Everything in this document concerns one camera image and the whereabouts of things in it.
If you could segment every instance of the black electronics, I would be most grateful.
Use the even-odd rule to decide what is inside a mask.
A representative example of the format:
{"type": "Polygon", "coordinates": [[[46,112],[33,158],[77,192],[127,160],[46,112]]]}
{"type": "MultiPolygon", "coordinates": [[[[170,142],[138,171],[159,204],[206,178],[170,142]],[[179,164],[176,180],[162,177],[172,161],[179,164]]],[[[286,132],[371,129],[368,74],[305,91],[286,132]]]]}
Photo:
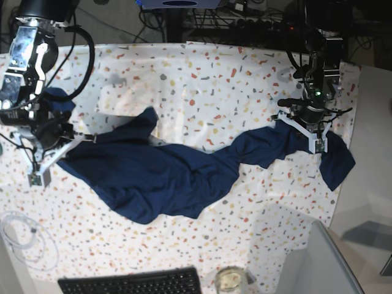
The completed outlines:
{"type": "Polygon", "coordinates": [[[128,276],[61,279],[64,294],[202,294],[195,268],[128,276]]]}
{"type": "Polygon", "coordinates": [[[227,0],[139,0],[146,9],[156,8],[218,8],[227,4],[227,0]]]}
{"type": "Polygon", "coordinates": [[[39,17],[63,23],[72,17],[80,0],[22,0],[19,5],[19,17],[39,17]]]}

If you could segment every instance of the navy blue cloth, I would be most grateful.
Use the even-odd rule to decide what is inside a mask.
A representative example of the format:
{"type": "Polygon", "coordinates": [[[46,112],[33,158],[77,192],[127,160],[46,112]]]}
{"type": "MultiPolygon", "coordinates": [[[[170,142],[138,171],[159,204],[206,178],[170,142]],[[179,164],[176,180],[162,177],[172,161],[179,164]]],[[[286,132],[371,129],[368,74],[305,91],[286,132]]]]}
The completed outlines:
{"type": "MultiPolygon", "coordinates": [[[[52,95],[56,95],[56,96],[66,96],[67,93],[60,88],[48,88],[46,90],[47,93],[52,94],[52,95]]],[[[49,107],[52,110],[59,110],[61,112],[64,111],[71,111],[74,110],[75,108],[75,104],[72,101],[67,101],[67,102],[55,102],[55,101],[50,101],[45,99],[45,95],[43,95],[43,99],[46,101],[46,103],[49,105],[49,107]]]]}
{"type": "MultiPolygon", "coordinates": [[[[268,166],[275,159],[307,150],[307,139],[282,121],[241,134],[231,146],[206,154],[183,145],[151,146],[157,116],[148,108],[133,121],[83,142],[58,165],[85,181],[120,215],[148,224],[159,214],[196,219],[208,205],[230,192],[239,164],[268,166]]],[[[320,171],[335,190],[355,165],[343,140],[328,133],[328,154],[320,171]]]]}

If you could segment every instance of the black cable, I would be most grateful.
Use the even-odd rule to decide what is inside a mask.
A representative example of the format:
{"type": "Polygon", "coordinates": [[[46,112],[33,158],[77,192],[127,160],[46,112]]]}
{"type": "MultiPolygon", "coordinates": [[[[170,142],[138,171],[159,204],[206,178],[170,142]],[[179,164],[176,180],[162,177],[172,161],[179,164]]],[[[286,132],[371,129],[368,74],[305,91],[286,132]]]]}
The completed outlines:
{"type": "Polygon", "coordinates": [[[204,26],[204,22],[206,21],[206,16],[207,16],[207,9],[204,10],[204,16],[203,16],[203,20],[202,20],[202,28],[204,26]]]}
{"type": "MultiPolygon", "coordinates": [[[[76,21],[76,14],[75,12],[73,13],[73,25],[77,26],[77,21],[76,21]]],[[[57,76],[57,74],[59,73],[59,71],[61,70],[61,68],[63,67],[63,65],[67,62],[67,60],[70,58],[74,47],[75,47],[75,43],[76,43],[76,32],[73,32],[73,38],[72,38],[72,45],[71,48],[67,54],[67,56],[64,58],[64,60],[62,61],[62,63],[60,64],[60,66],[57,68],[57,70],[55,71],[55,73],[52,75],[52,77],[50,78],[49,82],[46,85],[46,88],[49,88],[51,82],[55,79],[55,77],[57,76]]]]}
{"type": "MultiPolygon", "coordinates": [[[[302,17],[301,17],[300,6],[301,6],[300,0],[296,0],[296,9],[297,9],[297,13],[298,13],[299,22],[300,22],[300,35],[303,38],[304,34],[303,34],[302,17]]],[[[302,51],[300,51],[300,72],[301,72],[301,77],[302,77],[302,82],[304,84],[304,87],[306,88],[306,91],[308,93],[310,93],[309,87],[307,86],[307,84],[305,82],[305,75],[304,75],[303,62],[302,62],[302,51]]]]}
{"type": "Polygon", "coordinates": [[[31,154],[32,154],[32,162],[36,162],[36,158],[34,157],[34,150],[30,147],[25,147],[25,145],[23,144],[23,142],[21,143],[21,145],[16,144],[14,141],[8,139],[6,136],[4,136],[2,133],[0,133],[0,137],[2,137],[5,141],[9,142],[11,145],[14,145],[17,149],[24,149],[24,150],[30,150],[31,154]]]}
{"type": "Polygon", "coordinates": [[[156,27],[154,27],[154,26],[150,26],[150,25],[147,23],[146,13],[152,13],[152,12],[145,12],[145,11],[143,11],[143,8],[140,6],[139,20],[141,21],[141,23],[143,23],[144,26],[146,26],[147,28],[153,29],[154,31],[159,30],[159,25],[156,26],[156,27]]]}
{"type": "Polygon", "coordinates": [[[133,43],[136,43],[136,40],[139,38],[139,36],[142,34],[142,32],[146,29],[146,26],[143,26],[139,33],[135,36],[133,43]]]}
{"type": "MultiPolygon", "coordinates": [[[[375,39],[376,39],[376,37],[375,37],[375,38],[372,38],[372,39],[370,39],[370,40],[368,40],[368,41],[365,42],[365,43],[371,43],[371,42],[373,42],[373,40],[375,40],[375,39]]],[[[360,48],[362,48],[362,45],[363,45],[363,44],[358,45],[358,46],[354,49],[354,51],[353,51],[353,52],[351,53],[351,55],[349,56],[349,61],[351,61],[351,59],[353,59],[355,53],[356,53],[360,48]]]]}
{"type": "Polygon", "coordinates": [[[358,43],[359,46],[361,46],[361,48],[363,50],[370,50],[372,48],[372,42],[370,38],[367,38],[367,41],[360,41],[359,36],[355,36],[355,40],[358,43]]]}
{"type": "Polygon", "coordinates": [[[223,19],[222,17],[219,16],[219,14],[217,14],[213,9],[210,9],[211,13],[214,14],[214,16],[218,17],[220,20],[222,20],[224,23],[226,23],[228,26],[230,26],[230,23],[228,23],[225,19],[223,19]]]}
{"type": "Polygon", "coordinates": [[[166,42],[166,38],[165,38],[165,31],[164,31],[164,27],[163,27],[163,25],[162,25],[162,22],[158,19],[158,15],[156,14],[156,13],[153,13],[154,14],[154,16],[155,16],[155,19],[157,20],[157,22],[158,22],[158,26],[159,26],[159,29],[160,29],[160,33],[162,34],[162,43],[165,43],[166,42]]]}
{"type": "Polygon", "coordinates": [[[296,61],[295,61],[295,59],[294,59],[294,57],[293,57],[293,53],[292,53],[291,51],[288,51],[288,50],[286,51],[286,53],[287,53],[287,56],[288,56],[290,62],[291,62],[292,65],[293,65],[293,67],[294,67],[296,70],[300,70],[300,66],[298,65],[298,63],[296,63],[296,61]]]}
{"type": "Polygon", "coordinates": [[[326,108],[326,107],[322,107],[324,110],[326,110],[326,111],[329,111],[329,112],[332,112],[332,113],[336,113],[336,114],[338,114],[338,115],[343,115],[344,113],[347,113],[347,112],[350,112],[350,111],[352,111],[353,110],[353,108],[352,107],[350,107],[350,108],[348,108],[348,109],[346,109],[346,110],[332,110],[332,109],[329,109],[329,108],[326,108]]]}
{"type": "Polygon", "coordinates": [[[327,121],[319,121],[319,122],[318,122],[318,126],[320,127],[321,124],[329,124],[329,123],[333,122],[335,119],[340,118],[342,115],[343,115],[343,113],[340,114],[340,115],[336,115],[334,118],[329,119],[329,120],[327,120],[327,121]]]}
{"type": "Polygon", "coordinates": [[[94,68],[94,61],[96,58],[94,41],[93,41],[91,35],[87,31],[85,31],[84,29],[82,29],[79,26],[71,26],[71,27],[65,28],[65,32],[76,32],[79,36],[81,36],[82,38],[85,39],[85,41],[88,44],[88,48],[89,48],[89,61],[88,61],[88,66],[87,66],[87,70],[85,73],[85,77],[83,78],[83,81],[81,82],[79,87],[71,95],[61,97],[61,96],[56,96],[56,95],[53,95],[50,93],[45,93],[46,99],[56,101],[56,102],[71,101],[72,99],[77,97],[82,92],[82,90],[85,88],[85,86],[87,85],[87,83],[90,79],[90,76],[92,74],[92,70],[94,68]]]}
{"type": "Polygon", "coordinates": [[[194,20],[195,20],[195,27],[198,29],[197,18],[196,18],[196,12],[195,12],[195,9],[194,9],[194,8],[192,9],[192,14],[193,14],[194,20]]]}
{"type": "Polygon", "coordinates": [[[366,47],[364,46],[364,45],[366,45],[368,43],[367,41],[370,40],[370,37],[368,37],[366,35],[366,31],[364,30],[362,25],[360,25],[358,23],[354,23],[352,25],[351,30],[349,32],[347,32],[347,33],[353,33],[355,40],[358,42],[358,44],[360,44],[363,47],[363,49],[369,50],[369,49],[372,48],[372,44],[371,43],[369,43],[369,46],[366,46],[366,47]]]}
{"type": "Polygon", "coordinates": [[[143,38],[140,37],[140,36],[137,36],[137,35],[135,35],[135,34],[133,34],[133,33],[131,33],[131,32],[127,32],[127,31],[125,31],[125,30],[123,30],[123,29],[116,28],[115,26],[112,26],[111,24],[106,23],[106,22],[104,22],[103,20],[100,20],[100,19],[97,18],[95,15],[93,15],[93,14],[91,14],[91,13],[89,13],[89,12],[83,10],[82,8],[79,8],[79,7],[78,7],[78,9],[79,9],[80,11],[82,11],[83,13],[87,14],[89,17],[95,19],[96,21],[98,21],[100,24],[102,24],[102,25],[104,25],[104,26],[107,26],[107,27],[109,27],[109,28],[112,28],[112,29],[114,29],[114,30],[116,30],[116,31],[123,32],[123,33],[128,34],[128,35],[134,36],[134,37],[138,38],[139,40],[142,40],[144,43],[150,43],[150,42],[146,41],[145,39],[143,39],[143,38]]]}
{"type": "Polygon", "coordinates": [[[214,20],[214,22],[215,22],[215,26],[216,26],[217,28],[219,28],[219,23],[218,23],[218,21],[217,21],[217,19],[216,19],[216,14],[214,13],[214,11],[213,11],[212,9],[208,9],[208,11],[210,12],[211,16],[213,17],[213,20],[214,20]]]}

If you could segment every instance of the white tablecloth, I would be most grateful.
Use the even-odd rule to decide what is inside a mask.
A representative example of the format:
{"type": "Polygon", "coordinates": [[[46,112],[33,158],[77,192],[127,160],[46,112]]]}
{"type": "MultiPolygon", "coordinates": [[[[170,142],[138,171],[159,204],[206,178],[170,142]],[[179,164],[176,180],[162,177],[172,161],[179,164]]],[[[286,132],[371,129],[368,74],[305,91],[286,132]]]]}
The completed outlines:
{"type": "MultiPolygon", "coordinates": [[[[58,64],[68,50],[60,48],[58,64]]],[[[88,86],[74,100],[71,121],[80,132],[110,131],[129,119],[121,116],[153,106],[158,139],[210,153],[245,130],[272,126],[277,100],[302,93],[286,54],[278,51],[188,43],[99,45],[96,53],[88,86]]],[[[6,57],[1,58],[4,70],[6,57]]],[[[71,93],[87,62],[87,48],[76,47],[53,86],[71,93]]],[[[354,111],[337,119],[333,130],[349,144],[360,68],[341,64],[341,72],[336,107],[354,111]]],[[[3,134],[9,130],[0,127],[3,134]]],[[[197,220],[159,216],[140,225],[110,211],[84,182],[59,167],[52,168],[47,189],[29,188],[20,151],[1,143],[0,212],[22,211],[53,235],[58,266],[50,272],[30,270],[46,281],[196,266],[203,292],[214,293],[218,269],[236,265],[257,278],[254,293],[273,293],[285,256],[306,246],[314,219],[330,224],[339,195],[323,182],[320,155],[298,152],[267,170],[242,165],[232,191],[197,220]]],[[[29,236],[22,226],[15,228],[20,239],[29,236]]],[[[26,255],[36,256],[40,249],[26,255]]],[[[50,267],[54,254],[48,244],[35,266],[50,267]]]]}

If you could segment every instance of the black keyboard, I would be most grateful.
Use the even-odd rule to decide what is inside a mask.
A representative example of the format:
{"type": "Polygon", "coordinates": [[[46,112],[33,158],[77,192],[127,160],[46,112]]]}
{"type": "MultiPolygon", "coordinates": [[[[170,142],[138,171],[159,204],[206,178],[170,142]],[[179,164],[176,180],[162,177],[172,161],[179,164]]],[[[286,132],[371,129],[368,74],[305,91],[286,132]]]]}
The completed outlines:
{"type": "Polygon", "coordinates": [[[202,294],[195,268],[128,276],[61,279],[64,294],[202,294]]]}

